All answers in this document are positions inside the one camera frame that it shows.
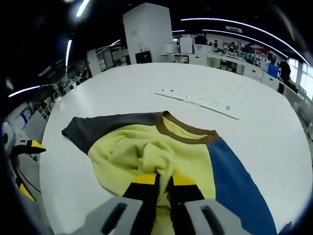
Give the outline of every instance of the t-shirt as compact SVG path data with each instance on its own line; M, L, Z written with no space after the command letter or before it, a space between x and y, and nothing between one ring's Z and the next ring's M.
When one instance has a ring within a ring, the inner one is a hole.
M134 176L159 173L152 234L174 234L166 191L174 170L193 179L205 199L218 201L240 217L248 232L277 234L257 186L215 130L189 126L165 111L74 117L62 134L90 157L101 186L117 195L124 194Z

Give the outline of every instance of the dark gray sleeve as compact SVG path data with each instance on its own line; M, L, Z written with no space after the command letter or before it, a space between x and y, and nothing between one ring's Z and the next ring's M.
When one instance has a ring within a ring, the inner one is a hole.
M74 117L67 128L62 131L62 135L72 141L84 153L88 153L98 139L118 128L132 124L153 126L156 114L118 114L95 118Z

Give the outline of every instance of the white table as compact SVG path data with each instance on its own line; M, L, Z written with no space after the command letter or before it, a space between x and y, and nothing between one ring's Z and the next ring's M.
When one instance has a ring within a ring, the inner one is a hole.
M160 89L203 95L243 109L240 120L154 94ZM62 97L47 123L40 183L55 234L71 233L112 195L96 180L87 155L62 136L74 116L170 111L179 120L215 129L250 173L265 198L277 231L295 221L312 190L309 146L285 97L247 77L198 65L151 63L114 68Z

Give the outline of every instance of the ceiling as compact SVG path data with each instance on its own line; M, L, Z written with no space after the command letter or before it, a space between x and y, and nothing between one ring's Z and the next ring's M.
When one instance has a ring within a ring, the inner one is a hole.
M303 4L290 5L286 1L168 1L168 0L90 0L83 15L76 18L83 0L32 0L16 4L10 1L3 19L5 57L1 71L10 78L15 90L48 81L38 74L66 56L67 42L72 39L69 63L84 58L93 48L109 45L121 39L126 45L122 16L143 2L170 8L172 29L186 33L202 33L202 29L224 30L225 26L239 27L243 35L265 42L290 57L300 59L288 47L272 37L246 26L218 21L186 21L183 18L221 18L244 22L262 28L283 39L311 58L313 40L306 20L310 9Z

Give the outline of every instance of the ceiling light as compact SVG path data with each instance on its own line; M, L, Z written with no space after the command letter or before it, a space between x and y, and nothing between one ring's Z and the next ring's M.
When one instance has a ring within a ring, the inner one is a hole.
M60 63L60 62L62 62L62 61L63 61L63 59L57 61L55 64L57 65L58 63Z
M10 90L14 90L14 87L13 87L13 84L12 84L12 81L10 80L10 78L7 78L6 80L5 80L5 86L8 88L8 89L10 89Z
M17 92L14 92L12 94L9 95L9 98L12 97L12 96L15 96L19 93L22 93L22 92L26 92L26 91L29 91L29 90L32 90L32 89L35 89L35 88L39 88L40 86L36 86L36 87L30 87L30 88L26 88L26 89L23 89L23 90L20 90L20 91L17 91Z
M51 69L51 66L47 67L44 71L42 71L41 73L39 73L38 76L41 77L42 75L44 75L45 73L47 73L50 69Z
M177 32L184 32L185 30L175 30L175 31L172 31L172 33L177 33Z
M65 59L65 67L67 67L67 62L68 62L68 54L69 54L69 49L70 49L70 45L72 44L72 40L69 40L67 43L67 56Z
M86 8L88 2L90 0L84 0L83 3L80 5L78 11L77 11L77 14L76 14L76 17L80 17L84 11L84 9Z
M121 41L120 39L115 41L114 43L111 44L111 46L114 46L116 43L118 43L119 41Z
M263 30L263 29L260 29L258 27L255 27L255 26L252 26L252 25L249 25L249 24L245 24L245 23L242 23L242 22L238 22L238 21L231 21L231 20L225 20L225 19L217 19L217 18L189 18L189 19L181 19L181 21L192 21L192 20L211 20L211 21L224 21L224 22L229 22L229 23L237 23L237 24L241 24L241 25L244 25L244 26L247 26L247 27L250 27L250 28L254 28L256 30L259 30L263 33L266 33L268 34L269 36L277 39L278 41L282 42L283 44L285 44L286 46L288 46L291 50L293 50L298 56L300 56L304 61L305 63L307 63L308 65L310 65L310 63L296 50L294 49L292 46L290 46L288 43L286 43L285 41L283 41L282 39L276 37L275 35Z
M285 56L286 58L288 58L288 56L287 56L287 55L285 55L285 54L284 54L284 53L282 53L281 51L279 51L279 50L275 49L274 47L272 47L272 46L270 46L270 45L268 45L268 44L266 44L266 43L263 43L263 42L261 42L261 41L259 41L259 40L256 40L256 39L254 39L254 38L250 38L250 37L244 36L244 35L242 35L242 34L238 34L238 33L231 33L231 32L227 32L227 31L220 31L220 30L212 30L212 29L203 29L203 31L208 31L208 32L218 32L218 33L229 33L229 34L232 34L232 35L237 35L237 36L240 36L240 37L248 38L248 39L250 39L250 40L254 40L254 41L258 42L258 43L261 43L261 44L263 44L263 45L266 45L267 47L269 47L269 48L271 48L271 49L273 49L273 50L277 51L278 53L280 53L280 54L282 54L283 56Z
M49 74L48 77L51 77L51 76L54 75L54 74L55 74L55 71L54 71L53 73Z

